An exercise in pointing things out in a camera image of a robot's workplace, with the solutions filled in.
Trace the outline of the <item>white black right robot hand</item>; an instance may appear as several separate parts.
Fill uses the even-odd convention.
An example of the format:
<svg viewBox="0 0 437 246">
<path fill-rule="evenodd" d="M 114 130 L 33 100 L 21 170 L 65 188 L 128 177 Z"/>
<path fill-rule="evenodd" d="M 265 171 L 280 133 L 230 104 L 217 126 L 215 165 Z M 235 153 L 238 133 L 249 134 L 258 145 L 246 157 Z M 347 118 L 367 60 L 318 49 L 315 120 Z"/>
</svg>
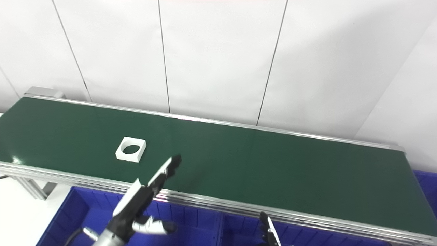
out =
<svg viewBox="0 0 437 246">
<path fill-rule="evenodd" d="M 281 246 L 281 242 L 275 226 L 273 224 L 272 219 L 265 212 L 261 212 L 259 216 L 262 231 L 262 243 L 259 243 L 258 246 Z"/>
</svg>

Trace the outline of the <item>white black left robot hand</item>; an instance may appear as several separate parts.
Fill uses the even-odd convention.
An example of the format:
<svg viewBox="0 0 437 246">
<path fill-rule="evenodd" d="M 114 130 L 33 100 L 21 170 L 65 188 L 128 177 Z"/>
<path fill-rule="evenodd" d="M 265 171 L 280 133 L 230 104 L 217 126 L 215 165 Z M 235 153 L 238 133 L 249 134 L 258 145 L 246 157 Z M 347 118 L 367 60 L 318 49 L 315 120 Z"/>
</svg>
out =
<svg viewBox="0 0 437 246">
<path fill-rule="evenodd" d="M 175 175 L 181 160 L 179 154 L 167 159 L 146 185 L 136 179 L 120 199 L 111 220 L 93 245 L 125 246 L 135 233 L 168 235 L 176 232 L 178 226 L 175 222 L 162 221 L 143 213 L 167 179 Z"/>
</svg>

